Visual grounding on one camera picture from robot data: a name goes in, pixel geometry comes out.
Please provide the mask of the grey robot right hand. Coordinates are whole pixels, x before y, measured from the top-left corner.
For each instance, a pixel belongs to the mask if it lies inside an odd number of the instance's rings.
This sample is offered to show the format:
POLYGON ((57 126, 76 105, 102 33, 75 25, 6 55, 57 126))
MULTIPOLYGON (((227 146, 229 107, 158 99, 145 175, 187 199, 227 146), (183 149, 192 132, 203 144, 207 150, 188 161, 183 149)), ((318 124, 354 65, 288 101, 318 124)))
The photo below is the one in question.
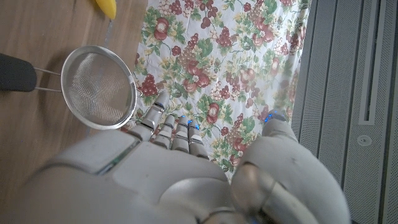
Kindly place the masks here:
POLYGON ((198 123, 166 118, 161 93, 128 133, 104 131, 68 148, 21 188, 2 223, 349 223, 329 170, 271 110, 228 179, 198 123))

